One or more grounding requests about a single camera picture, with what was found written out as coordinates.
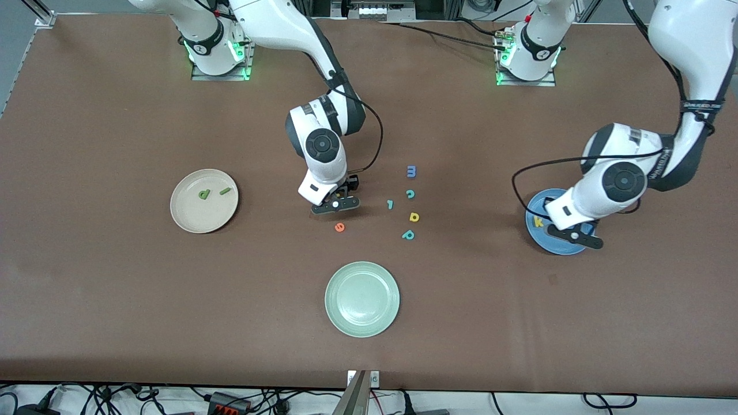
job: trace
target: power cord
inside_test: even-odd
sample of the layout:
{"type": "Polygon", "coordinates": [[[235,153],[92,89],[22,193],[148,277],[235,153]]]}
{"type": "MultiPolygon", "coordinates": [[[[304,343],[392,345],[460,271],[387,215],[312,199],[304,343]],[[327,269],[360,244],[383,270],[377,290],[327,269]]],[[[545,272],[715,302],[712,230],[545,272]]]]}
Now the power cord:
{"type": "Polygon", "coordinates": [[[500,404],[497,403],[497,397],[494,395],[494,392],[489,392],[492,395],[492,402],[494,403],[494,409],[497,409],[497,413],[499,415],[505,415],[503,413],[503,410],[500,409],[500,404]]]}
{"type": "Polygon", "coordinates": [[[638,403],[638,395],[636,395],[636,394],[625,394],[624,396],[626,396],[626,397],[632,397],[633,398],[633,401],[628,402],[627,404],[624,404],[624,405],[611,405],[600,394],[591,394],[591,393],[582,394],[582,398],[584,398],[584,403],[586,403],[587,406],[589,406],[590,408],[595,408],[595,409],[607,409],[607,412],[608,412],[609,415],[613,415],[613,409],[628,409],[628,408],[634,407],[635,404],[638,403]],[[595,404],[591,403],[589,401],[589,399],[587,399],[587,395],[594,395],[594,396],[598,397],[602,401],[603,405],[595,405],[595,404]]]}
{"type": "Polygon", "coordinates": [[[195,392],[195,395],[197,395],[197,396],[201,397],[202,399],[206,399],[206,398],[207,398],[207,395],[201,394],[201,393],[200,393],[200,392],[198,392],[198,391],[197,391],[197,390],[196,390],[196,389],[195,389],[195,388],[194,388],[193,386],[190,386],[190,390],[191,390],[192,392],[195,392]]]}
{"type": "Polygon", "coordinates": [[[495,50],[500,50],[500,51],[505,50],[505,47],[503,46],[483,44],[482,42],[470,41],[469,39],[457,38],[455,36],[447,35],[446,33],[439,33],[439,32],[434,32],[432,30],[423,29],[422,27],[407,26],[406,24],[402,24],[402,23],[388,23],[388,24],[394,24],[396,26],[406,27],[407,29],[418,30],[419,32],[428,33],[429,35],[440,36],[442,38],[451,39],[452,41],[457,41],[457,42],[461,42],[465,44],[471,44],[471,45],[475,45],[479,47],[486,47],[489,49],[495,49],[495,50]]]}
{"type": "Polygon", "coordinates": [[[336,88],[331,88],[331,91],[334,91],[334,92],[336,92],[339,95],[343,95],[344,97],[347,97],[348,99],[352,100],[353,102],[358,103],[359,105],[362,105],[362,106],[366,107],[366,109],[368,109],[374,115],[374,117],[376,118],[376,122],[379,123],[379,143],[376,145],[376,153],[374,153],[374,157],[369,162],[369,164],[367,164],[365,167],[363,167],[363,168],[357,168],[356,170],[351,170],[351,171],[347,172],[347,174],[357,174],[357,173],[361,173],[363,171],[366,171],[366,170],[369,169],[369,167],[371,167],[374,164],[374,162],[376,161],[376,158],[379,157],[379,152],[382,150],[382,142],[384,141],[384,124],[382,124],[382,119],[379,117],[379,114],[377,114],[376,111],[374,111],[374,108],[370,107],[369,104],[367,104],[366,102],[360,100],[359,98],[351,97],[350,95],[348,95],[348,94],[346,94],[344,92],[341,92],[341,91],[339,91],[336,88]]]}
{"type": "Polygon", "coordinates": [[[477,26],[477,24],[465,17],[457,17],[454,19],[454,21],[463,21],[464,23],[471,26],[474,30],[478,31],[479,33],[483,33],[484,35],[488,36],[494,36],[494,34],[497,32],[496,30],[494,32],[490,32],[489,30],[484,30],[481,27],[477,26]]]}
{"type": "MultiPolygon", "coordinates": [[[[661,149],[659,149],[657,151],[652,151],[651,153],[646,153],[646,154],[629,154],[629,155],[622,154],[622,155],[612,155],[612,156],[610,156],[610,155],[599,155],[599,156],[569,157],[569,158],[566,158],[566,159],[557,159],[557,160],[549,160],[547,162],[539,162],[539,163],[532,164],[532,165],[529,165],[527,167],[521,168],[520,170],[516,171],[515,174],[512,175],[512,178],[511,178],[511,181],[512,181],[512,190],[513,190],[513,192],[515,192],[515,197],[517,197],[517,201],[520,202],[520,204],[523,206],[523,208],[525,209],[526,212],[528,212],[528,213],[530,213],[532,215],[538,216],[540,218],[551,220],[550,216],[542,215],[541,213],[538,213],[538,212],[533,212],[531,209],[528,208],[528,206],[523,201],[523,198],[521,197],[520,192],[517,190],[517,183],[516,183],[516,178],[521,173],[523,173],[525,171],[528,171],[528,170],[531,170],[532,168],[538,168],[538,167],[543,167],[545,165],[553,165],[553,164],[559,164],[559,163],[565,163],[565,162],[581,162],[581,161],[585,161],[585,160],[599,160],[599,159],[640,159],[640,158],[644,158],[644,157],[655,156],[657,154],[661,154],[662,152],[663,152],[663,148],[661,148],[661,149]]],[[[641,206],[641,203],[639,202],[635,209],[628,210],[625,213],[633,213],[640,206],[641,206]]]]}
{"type": "Polygon", "coordinates": [[[415,415],[415,409],[413,408],[413,400],[410,399],[410,395],[404,389],[400,390],[402,396],[405,398],[405,413],[404,415],[415,415]]]}
{"type": "Polygon", "coordinates": [[[15,413],[18,412],[18,395],[14,394],[13,392],[3,392],[3,393],[0,394],[0,398],[2,398],[2,397],[11,397],[11,398],[13,398],[13,413],[11,415],[15,415],[15,413]]]}

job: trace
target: black cable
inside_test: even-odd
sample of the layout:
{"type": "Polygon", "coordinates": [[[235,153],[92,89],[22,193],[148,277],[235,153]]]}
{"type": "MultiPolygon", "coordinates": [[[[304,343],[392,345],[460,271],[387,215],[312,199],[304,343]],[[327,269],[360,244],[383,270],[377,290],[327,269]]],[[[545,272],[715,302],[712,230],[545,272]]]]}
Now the black cable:
{"type": "Polygon", "coordinates": [[[203,9],[205,9],[205,10],[207,10],[207,11],[211,12],[211,13],[215,11],[215,9],[211,9],[211,8],[209,8],[208,6],[206,6],[206,5],[202,4],[202,3],[200,2],[200,0],[195,0],[195,3],[199,4],[199,5],[200,5],[200,7],[202,7],[203,9]]]}
{"type": "Polygon", "coordinates": [[[547,162],[536,163],[536,164],[521,168],[520,170],[516,171],[515,174],[512,175],[512,178],[511,178],[512,190],[513,192],[515,192],[515,197],[517,197],[518,202],[520,202],[523,208],[525,208],[525,211],[527,211],[528,213],[532,215],[551,220],[551,218],[547,215],[542,215],[540,213],[533,212],[532,210],[528,209],[528,206],[523,201],[523,198],[521,197],[520,192],[517,190],[517,184],[515,183],[515,179],[518,177],[519,174],[525,171],[531,170],[532,168],[543,167],[545,165],[553,165],[553,164],[559,164],[559,163],[565,163],[565,162],[581,162],[585,160],[599,160],[599,159],[640,159],[643,157],[651,157],[657,154],[661,154],[662,151],[663,151],[663,148],[660,148],[657,151],[652,151],[651,153],[646,153],[646,154],[630,154],[630,155],[616,154],[612,156],[599,155],[599,156],[569,157],[566,159],[549,160],[547,162]]]}
{"type": "Polygon", "coordinates": [[[410,395],[405,390],[400,390],[402,396],[405,398],[405,415],[415,415],[415,409],[413,408],[413,401],[410,399],[410,395]]]}
{"type": "Polygon", "coordinates": [[[497,409],[497,413],[499,415],[505,415],[503,414],[503,410],[500,409],[500,404],[497,403],[497,397],[494,395],[494,392],[490,392],[490,394],[492,394],[492,402],[494,402],[494,409],[497,409]]]}
{"type": "Polygon", "coordinates": [[[457,41],[457,42],[461,42],[465,44],[472,44],[472,45],[479,46],[479,47],[488,47],[489,49],[495,49],[495,50],[505,50],[505,47],[502,47],[502,46],[483,44],[481,42],[470,41],[469,39],[456,38],[455,36],[447,35],[445,33],[434,32],[432,30],[423,29],[422,27],[407,26],[402,23],[389,23],[389,24],[395,24],[400,27],[406,27],[407,29],[418,30],[423,33],[428,33],[429,35],[440,36],[442,38],[451,39],[452,41],[457,41]]]}
{"type": "Polygon", "coordinates": [[[14,394],[13,392],[3,392],[0,394],[0,397],[11,397],[13,398],[13,413],[12,415],[15,415],[16,412],[18,412],[18,395],[14,394]]]}
{"type": "Polygon", "coordinates": [[[197,395],[197,396],[201,397],[202,399],[205,399],[205,395],[203,395],[203,394],[201,394],[200,392],[198,392],[198,391],[197,391],[197,390],[196,390],[196,389],[195,389],[194,387],[190,386],[190,390],[191,390],[192,392],[195,392],[195,395],[197,395]]]}
{"type": "Polygon", "coordinates": [[[367,164],[365,167],[359,168],[356,170],[351,170],[347,174],[357,174],[357,173],[361,173],[363,171],[369,170],[369,167],[371,167],[372,164],[374,164],[374,162],[376,161],[376,158],[379,157],[379,152],[382,150],[382,142],[384,141],[384,124],[382,124],[382,119],[379,117],[379,114],[377,114],[376,111],[374,111],[374,108],[370,107],[369,104],[360,100],[359,98],[351,97],[350,95],[344,92],[341,92],[335,88],[331,88],[331,91],[335,91],[337,94],[343,95],[344,97],[347,97],[348,99],[352,100],[355,103],[358,103],[359,105],[363,105],[372,114],[374,114],[374,117],[376,118],[376,122],[379,123],[379,143],[376,145],[376,153],[374,153],[374,158],[372,158],[369,164],[367,164]]]}
{"type": "Polygon", "coordinates": [[[469,26],[474,28],[474,30],[478,31],[479,33],[483,33],[485,35],[494,36],[495,32],[490,32],[489,30],[484,30],[481,27],[477,26],[477,24],[465,17],[457,17],[454,19],[454,21],[463,21],[464,23],[467,23],[469,26]]]}
{"type": "MultiPolygon", "coordinates": [[[[293,397],[296,397],[297,395],[299,395],[299,394],[302,394],[302,393],[304,393],[304,392],[303,392],[303,391],[298,391],[298,392],[295,392],[295,393],[293,393],[292,395],[289,395],[288,397],[286,397],[286,398],[283,398],[283,399],[282,399],[282,402],[288,401],[288,400],[292,399],[293,397]]],[[[272,407],[273,407],[273,405],[270,405],[270,406],[269,406],[269,407],[268,407],[267,409],[263,409],[263,410],[261,410],[261,411],[257,412],[257,413],[256,413],[256,414],[254,414],[254,415],[261,415],[261,414],[265,414],[266,412],[269,412],[269,411],[270,411],[270,410],[272,409],[272,407]]]]}
{"type": "Polygon", "coordinates": [[[607,409],[607,412],[608,412],[609,415],[613,415],[613,409],[628,409],[628,408],[632,408],[638,402],[638,395],[636,395],[636,394],[626,394],[624,396],[626,396],[626,397],[632,397],[633,398],[633,401],[632,402],[628,402],[627,404],[624,404],[624,405],[611,405],[600,394],[591,394],[591,393],[588,393],[588,392],[582,394],[582,398],[584,398],[584,403],[586,403],[590,408],[607,409]],[[604,405],[595,405],[595,404],[591,403],[590,400],[587,399],[587,395],[594,395],[594,396],[598,397],[602,401],[602,403],[604,405]]]}

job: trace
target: metal frame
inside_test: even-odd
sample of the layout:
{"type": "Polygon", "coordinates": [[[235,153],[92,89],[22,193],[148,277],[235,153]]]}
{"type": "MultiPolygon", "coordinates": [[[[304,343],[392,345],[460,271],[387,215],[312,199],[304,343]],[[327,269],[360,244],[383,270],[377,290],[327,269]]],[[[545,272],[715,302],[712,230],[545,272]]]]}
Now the metal frame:
{"type": "Polygon", "coordinates": [[[51,29],[56,22],[56,12],[49,9],[41,0],[21,0],[36,15],[36,27],[51,29]]]}
{"type": "Polygon", "coordinates": [[[595,12],[597,11],[597,7],[599,7],[600,4],[602,4],[602,0],[592,0],[590,5],[587,6],[584,11],[576,14],[576,20],[579,23],[587,23],[592,18],[592,15],[595,14],[595,12]]]}
{"type": "Polygon", "coordinates": [[[366,415],[369,406],[369,391],[372,383],[379,386],[379,372],[352,371],[348,373],[349,384],[338,401],[333,415],[366,415]]]}

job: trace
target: beige plate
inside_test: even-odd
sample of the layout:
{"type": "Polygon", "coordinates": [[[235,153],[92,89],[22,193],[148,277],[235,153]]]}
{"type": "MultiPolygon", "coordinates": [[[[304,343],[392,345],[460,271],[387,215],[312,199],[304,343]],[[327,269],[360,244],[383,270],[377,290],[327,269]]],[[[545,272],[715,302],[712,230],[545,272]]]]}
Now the beige plate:
{"type": "Polygon", "coordinates": [[[180,228],[192,233],[208,233],[225,225],[238,206],[238,188],[231,176],[205,168],[191,173],[174,188],[169,210],[180,228]],[[226,194],[220,194],[231,188],[226,194]],[[202,192],[210,190],[207,198],[202,192]]]}

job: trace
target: plug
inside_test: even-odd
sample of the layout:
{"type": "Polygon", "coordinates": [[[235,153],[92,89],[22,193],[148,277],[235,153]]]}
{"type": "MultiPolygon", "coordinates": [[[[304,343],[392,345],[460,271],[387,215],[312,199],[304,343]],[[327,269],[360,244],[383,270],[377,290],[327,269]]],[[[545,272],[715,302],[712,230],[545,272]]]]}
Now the plug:
{"type": "Polygon", "coordinates": [[[277,415],[287,415],[289,412],[289,402],[285,400],[278,400],[274,405],[275,412],[277,415]]]}

